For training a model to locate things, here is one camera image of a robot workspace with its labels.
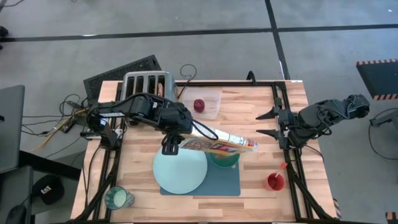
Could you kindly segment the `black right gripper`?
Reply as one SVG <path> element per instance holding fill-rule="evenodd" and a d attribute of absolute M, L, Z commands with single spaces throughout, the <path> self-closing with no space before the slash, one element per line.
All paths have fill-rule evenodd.
<path fill-rule="evenodd" d="M 279 131 L 276 129 L 258 129 L 256 132 L 278 139 L 281 149 L 298 148 L 299 145 L 294 139 L 298 113 L 292 112 L 290 109 L 279 110 L 279 107 L 273 106 L 269 112 L 256 117 L 256 119 L 272 119 L 276 116 L 278 116 Z"/>

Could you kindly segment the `light blue plate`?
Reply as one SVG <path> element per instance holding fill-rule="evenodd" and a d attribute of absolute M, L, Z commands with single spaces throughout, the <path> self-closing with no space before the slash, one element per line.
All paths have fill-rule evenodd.
<path fill-rule="evenodd" d="M 153 174 L 162 189 L 171 194 L 187 194 L 198 188 L 208 171 L 203 151 L 180 149 L 177 155 L 163 155 L 160 149 L 154 157 Z"/>

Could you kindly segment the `orange plastic spoon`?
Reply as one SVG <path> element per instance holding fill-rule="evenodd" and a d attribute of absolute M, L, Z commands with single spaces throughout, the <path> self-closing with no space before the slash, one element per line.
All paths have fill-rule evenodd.
<path fill-rule="evenodd" d="M 287 167 L 287 163 L 283 162 L 281 163 L 279 170 L 275 173 L 275 177 L 278 177 L 280 173 Z"/>

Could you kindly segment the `yellow raisin bran cereal box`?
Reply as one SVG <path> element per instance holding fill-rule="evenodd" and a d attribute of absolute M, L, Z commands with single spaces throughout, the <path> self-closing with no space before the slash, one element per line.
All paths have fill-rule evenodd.
<path fill-rule="evenodd" d="M 179 144 L 182 149 L 204 151 L 224 156 L 232 156 L 245 152 L 255 152 L 258 142 L 230 134 L 219 129 L 193 122 L 191 134 L 184 134 L 184 140 Z"/>

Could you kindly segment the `green bowl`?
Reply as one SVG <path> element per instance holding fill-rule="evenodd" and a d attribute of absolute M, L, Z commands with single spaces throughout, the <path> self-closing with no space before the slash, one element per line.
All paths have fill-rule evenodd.
<path fill-rule="evenodd" d="M 210 161 L 220 168 L 232 168 L 234 167 L 240 158 L 240 154 L 234 154 L 232 156 L 224 156 L 221 154 L 209 153 Z"/>

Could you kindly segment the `red cup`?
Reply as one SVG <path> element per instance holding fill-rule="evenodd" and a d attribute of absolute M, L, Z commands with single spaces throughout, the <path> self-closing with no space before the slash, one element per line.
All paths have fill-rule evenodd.
<path fill-rule="evenodd" d="M 285 179 L 275 172 L 268 175 L 263 184 L 266 190 L 280 191 L 285 187 Z"/>

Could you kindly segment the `blue placemat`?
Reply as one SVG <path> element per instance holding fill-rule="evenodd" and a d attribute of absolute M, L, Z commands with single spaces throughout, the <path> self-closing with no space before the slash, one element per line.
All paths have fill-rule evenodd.
<path fill-rule="evenodd" d="M 182 195 L 192 196 L 239 196 L 241 194 L 239 178 L 239 161 L 232 168 L 220 168 L 210 161 L 209 153 L 205 153 L 208 171 L 202 184 L 195 190 Z M 171 194 L 160 188 L 162 195 Z"/>

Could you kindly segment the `silver four-slot toaster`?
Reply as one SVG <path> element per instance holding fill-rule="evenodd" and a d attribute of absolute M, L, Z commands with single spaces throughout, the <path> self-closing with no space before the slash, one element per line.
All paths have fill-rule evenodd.
<path fill-rule="evenodd" d="M 157 95 L 157 84 L 164 86 L 164 96 Z M 150 104 L 155 108 L 162 103 L 157 98 L 166 98 L 170 101 L 178 101 L 178 88 L 174 77 L 165 71 L 143 71 L 129 72 L 123 78 L 121 99 L 122 102 L 127 98 L 125 105 L 131 104 L 133 101 L 143 99 L 146 104 Z"/>

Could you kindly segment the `black perforated panel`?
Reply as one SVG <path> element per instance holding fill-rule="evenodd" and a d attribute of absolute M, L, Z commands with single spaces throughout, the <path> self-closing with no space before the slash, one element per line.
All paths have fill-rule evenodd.
<path fill-rule="evenodd" d="M 88 103 L 92 104 L 98 100 L 103 81 L 120 81 L 123 80 L 125 74 L 127 74 L 128 72 L 152 70 L 161 70 L 161 67 L 155 55 L 141 58 L 134 62 L 122 65 L 120 67 L 108 70 L 106 72 L 100 73 L 99 75 L 95 75 L 91 78 L 83 80 Z"/>

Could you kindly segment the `grey floor device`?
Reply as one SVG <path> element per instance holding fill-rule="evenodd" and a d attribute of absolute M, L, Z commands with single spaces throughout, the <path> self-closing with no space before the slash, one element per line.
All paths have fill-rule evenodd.
<path fill-rule="evenodd" d="M 396 130 L 398 130 L 398 109 L 380 118 L 373 118 L 370 120 L 371 126 L 374 127 L 378 127 L 384 123 L 392 123 Z"/>

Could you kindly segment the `black mat with striped edge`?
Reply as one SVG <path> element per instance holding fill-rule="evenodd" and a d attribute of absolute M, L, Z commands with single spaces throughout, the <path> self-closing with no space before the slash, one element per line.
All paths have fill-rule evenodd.
<path fill-rule="evenodd" d="M 398 99 L 398 59 L 358 61 L 356 68 L 373 100 Z"/>

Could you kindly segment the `black cap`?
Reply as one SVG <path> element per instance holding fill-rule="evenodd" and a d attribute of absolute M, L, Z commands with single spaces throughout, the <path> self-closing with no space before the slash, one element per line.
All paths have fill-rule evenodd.
<path fill-rule="evenodd" d="M 61 200 L 64 196 L 65 188 L 56 175 L 46 175 L 39 179 L 32 187 L 32 198 L 40 198 L 44 204 L 51 205 Z"/>

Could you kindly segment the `dark grey desk pad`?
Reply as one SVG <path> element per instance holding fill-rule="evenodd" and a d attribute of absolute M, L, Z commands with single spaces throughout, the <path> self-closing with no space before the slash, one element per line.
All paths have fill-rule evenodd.
<path fill-rule="evenodd" d="M 0 224 L 6 224 L 7 214 L 16 205 L 25 206 L 25 224 L 30 224 L 32 184 L 33 170 L 30 166 L 0 174 Z"/>

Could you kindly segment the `grey laptop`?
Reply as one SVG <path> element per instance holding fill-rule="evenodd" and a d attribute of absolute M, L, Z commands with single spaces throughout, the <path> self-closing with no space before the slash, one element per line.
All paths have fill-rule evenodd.
<path fill-rule="evenodd" d="M 0 89 L 0 173 L 17 168 L 25 86 Z"/>

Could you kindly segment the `black computer mouse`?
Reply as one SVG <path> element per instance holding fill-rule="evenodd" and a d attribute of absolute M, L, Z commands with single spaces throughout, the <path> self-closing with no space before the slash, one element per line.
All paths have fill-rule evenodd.
<path fill-rule="evenodd" d="M 27 209 L 23 205 L 11 208 L 6 217 L 6 224 L 25 224 Z"/>

